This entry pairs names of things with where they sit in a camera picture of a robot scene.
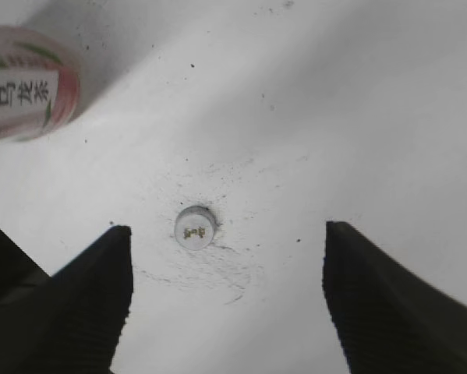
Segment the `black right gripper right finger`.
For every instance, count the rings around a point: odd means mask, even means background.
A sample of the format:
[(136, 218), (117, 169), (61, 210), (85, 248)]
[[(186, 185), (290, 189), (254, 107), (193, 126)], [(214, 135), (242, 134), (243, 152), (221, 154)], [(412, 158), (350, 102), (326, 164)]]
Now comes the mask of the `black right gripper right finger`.
[(467, 373), (467, 306), (351, 224), (326, 223), (322, 288), (351, 373)]

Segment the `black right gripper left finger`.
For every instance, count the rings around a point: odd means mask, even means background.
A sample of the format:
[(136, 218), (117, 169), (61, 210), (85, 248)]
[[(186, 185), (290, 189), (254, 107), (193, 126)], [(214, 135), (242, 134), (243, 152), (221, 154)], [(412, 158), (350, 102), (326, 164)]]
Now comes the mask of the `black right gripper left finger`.
[(109, 373), (132, 296), (129, 227), (52, 276), (0, 229), (0, 373)]

